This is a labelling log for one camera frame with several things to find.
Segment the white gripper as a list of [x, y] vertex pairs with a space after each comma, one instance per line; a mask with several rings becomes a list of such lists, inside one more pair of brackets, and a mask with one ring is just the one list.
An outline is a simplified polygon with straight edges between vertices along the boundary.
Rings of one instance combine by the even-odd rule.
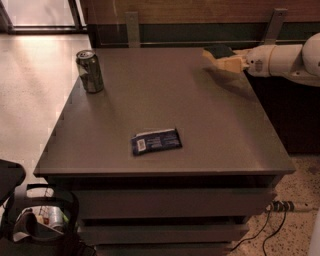
[[269, 64], [274, 48], [274, 45], [261, 45], [252, 49], [233, 50], [235, 56], [219, 59], [211, 56], [209, 60], [219, 70], [241, 73], [248, 68], [247, 72], [254, 77], [269, 77]]

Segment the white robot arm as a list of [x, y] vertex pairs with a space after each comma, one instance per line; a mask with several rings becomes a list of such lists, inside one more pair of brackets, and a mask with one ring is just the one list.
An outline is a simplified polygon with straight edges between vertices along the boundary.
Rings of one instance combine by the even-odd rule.
[[263, 44], [232, 50], [223, 44], [206, 47], [203, 56], [219, 70], [254, 77], [283, 77], [289, 81], [320, 87], [320, 33], [304, 44]]

